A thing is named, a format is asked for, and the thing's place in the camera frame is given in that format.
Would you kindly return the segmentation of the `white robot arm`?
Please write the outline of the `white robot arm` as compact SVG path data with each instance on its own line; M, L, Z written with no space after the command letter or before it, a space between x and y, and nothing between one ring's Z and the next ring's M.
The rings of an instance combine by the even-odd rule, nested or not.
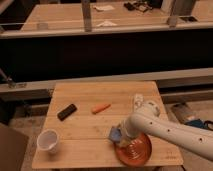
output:
M145 133L213 161L213 131L164 120L159 115L156 102L137 102L133 112L120 123L119 146L126 147L140 133Z

